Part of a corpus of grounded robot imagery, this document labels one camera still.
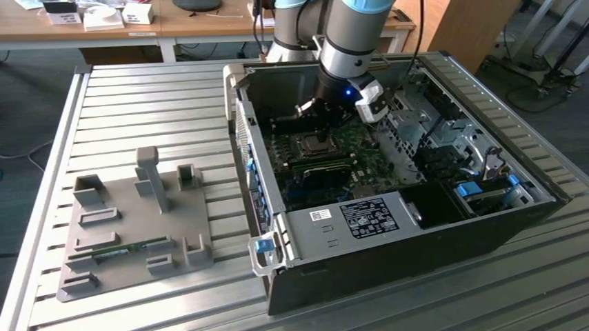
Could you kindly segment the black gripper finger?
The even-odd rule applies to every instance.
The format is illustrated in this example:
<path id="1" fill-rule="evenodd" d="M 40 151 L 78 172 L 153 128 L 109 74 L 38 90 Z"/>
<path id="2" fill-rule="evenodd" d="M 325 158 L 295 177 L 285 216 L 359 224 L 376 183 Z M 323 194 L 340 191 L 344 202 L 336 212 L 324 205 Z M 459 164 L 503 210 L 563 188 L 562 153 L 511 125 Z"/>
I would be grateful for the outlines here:
<path id="1" fill-rule="evenodd" d="M 311 99 L 296 106 L 297 117 L 295 128 L 301 132 L 313 132 L 320 142 L 327 140 L 331 127 L 332 112 L 320 99 Z"/>

